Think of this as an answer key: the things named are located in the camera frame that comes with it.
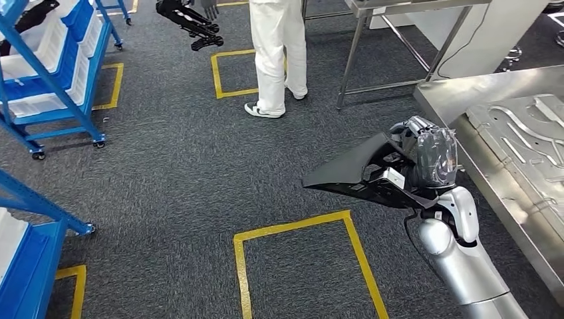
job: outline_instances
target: blue shelving rack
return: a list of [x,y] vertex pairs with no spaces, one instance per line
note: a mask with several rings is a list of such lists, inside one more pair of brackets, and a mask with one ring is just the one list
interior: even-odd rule
[[100,10],[100,8],[106,9],[106,10],[120,9],[122,11],[123,15],[124,15],[125,23],[127,25],[131,25],[131,17],[129,16],[129,12],[127,12],[127,9],[125,8],[125,3],[123,2],[123,0],[118,0],[117,5],[107,5],[105,7],[98,7],[98,10]]
[[0,318],[43,319],[67,229],[78,235],[89,235],[95,227],[67,213],[1,169],[0,189],[14,198],[0,197],[0,207],[53,219],[51,223],[27,228],[0,285]]
[[[96,92],[96,79],[98,78],[100,67],[102,66],[109,37],[110,35],[114,37],[114,46],[120,51],[122,50],[122,40],[116,32],[114,25],[110,21],[106,12],[106,7],[102,5],[101,0],[94,1],[98,10],[102,13],[102,32],[98,38],[94,56],[90,58],[86,94],[82,105],[76,105],[73,102],[67,92],[65,92],[64,88],[58,84],[55,77],[49,73],[43,64],[41,64],[39,59],[34,55],[33,51],[25,44],[20,34],[14,29],[16,20],[27,6],[29,0],[6,0],[6,5],[2,8],[3,14],[0,14],[0,32],[4,34],[4,37],[33,67],[45,84],[45,88],[49,92],[55,93],[67,107],[35,115],[12,118],[8,107],[9,99],[7,95],[6,82],[3,78],[0,64],[0,96],[3,104],[0,110],[0,126],[16,137],[16,139],[30,151],[34,160],[45,159],[43,146],[38,143],[38,140],[55,136],[88,132],[92,137],[92,143],[95,147],[103,148],[105,146],[105,135],[100,133],[94,126],[92,120],[90,119],[90,114],[92,112],[92,103]],[[67,119],[75,119],[78,122],[78,125],[73,128],[41,132],[38,134],[29,134],[26,131],[26,127],[28,126],[58,122]]]

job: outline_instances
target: person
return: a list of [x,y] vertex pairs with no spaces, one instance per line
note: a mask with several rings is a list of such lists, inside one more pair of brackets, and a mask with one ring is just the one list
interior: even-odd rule
[[301,0],[250,0],[249,8],[259,100],[245,104],[245,110],[252,116],[279,118],[286,112],[285,87],[296,100],[302,100],[307,95],[305,26]]

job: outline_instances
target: metal workbench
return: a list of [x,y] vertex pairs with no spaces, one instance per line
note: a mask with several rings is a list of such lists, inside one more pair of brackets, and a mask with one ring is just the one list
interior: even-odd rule
[[[358,22],[356,24],[356,31],[354,32],[354,37],[352,38],[351,51],[349,53],[349,59],[347,60],[347,67],[345,68],[345,74],[343,75],[343,80],[339,89],[337,110],[340,110],[342,108],[343,100],[345,99],[346,95],[385,90],[388,88],[398,88],[402,86],[410,86],[421,82],[430,81],[434,73],[439,68],[440,61],[444,58],[446,51],[452,44],[454,37],[460,30],[460,27],[468,16],[468,13],[470,12],[472,6],[479,4],[489,4],[492,2],[492,0],[345,0],[345,3],[349,6],[351,11],[307,16],[307,1],[308,0],[303,0],[302,2],[302,16],[305,21],[338,17],[350,14],[354,15],[358,19]],[[463,7],[463,9],[430,66],[421,57],[417,50],[409,43],[409,41],[402,35],[402,33],[386,17],[387,15],[398,15],[402,13],[413,13],[454,7]],[[356,48],[358,46],[358,42],[360,41],[362,30],[366,27],[368,19],[376,16],[382,17],[382,20],[390,27],[390,29],[400,39],[400,41],[402,41],[402,43],[406,46],[413,57],[419,62],[419,64],[421,64],[421,67],[427,72],[427,76],[418,80],[407,80],[402,82],[347,90],[349,76],[351,75],[353,64],[356,60]]]
[[564,306],[564,239],[466,116],[470,106],[537,94],[564,100],[564,65],[426,82],[417,86],[414,96],[430,120],[456,130],[459,162]]

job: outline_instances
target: white sneaker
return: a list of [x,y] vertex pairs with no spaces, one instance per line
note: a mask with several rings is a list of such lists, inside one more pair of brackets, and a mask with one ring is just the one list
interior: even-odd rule
[[247,111],[247,113],[251,114],[252,116],[258,116],[260,118],[279,118],[280,116],[284,115],[284,113],[273,114],[268,111],[262,111],[256,102],[245,104],[245,111]]
[[[290,90],[290,88],[286,84],[284,84],[284,87],[287,88],[288,90]],[[307,96],[307,94],[306,95],[298,95],[298,94],[295,94],[294,92],[292,92],[292,95],[298,101],[303,100]]]

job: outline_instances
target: white storage bin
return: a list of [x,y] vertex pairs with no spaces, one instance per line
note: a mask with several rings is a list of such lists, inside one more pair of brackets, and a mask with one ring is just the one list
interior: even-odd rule
[[[72,101],[77,106],[84,104],[89,66],[90,61],[86,57],[84,49],[82,47],[79,47],[76,62],[74,64],[72,85],[67,90],[67,94],[70,96],[70,98],[72,98]],[[10,111],[12,111],[12,113],[14,113],[16,117],[30,116],[43,112],[67,108],[67,106],[63,104],[61,99],[59,99],[59,97],[55,93],[41,94],[10,101],[8,103],[8,106],[10,108]]]
[[[49,72],[54,72],[59,66],[67,32],[67,27],[56,14],[51,12],[40,26],[30,29],[28,35],[26,35],[28,31],[24,32],[22,37],[45,68]],[[21,55],[17,54],[13,47],[11,53],[14,54],[0,58],[5,80],[37,75],[37,72]]]
[[0,207],[0,286],[27,227],[29,227],[28,223],[17,220],[6,208]]
[[96,45],[98,44],[98,39],[100,38],[101,33],[102,21],[100,21],[96,11],[94,11],[90,17],[90,23],[88,24],[84,40],[79,43],[86,57],[91,58],[94,56],[94,51],[96,50]]
[[59,6],[55,8],[55,12],[59,17],[64,18],[74,9],[74,6],[78,4],[79,0],[63,0],[59,1]]

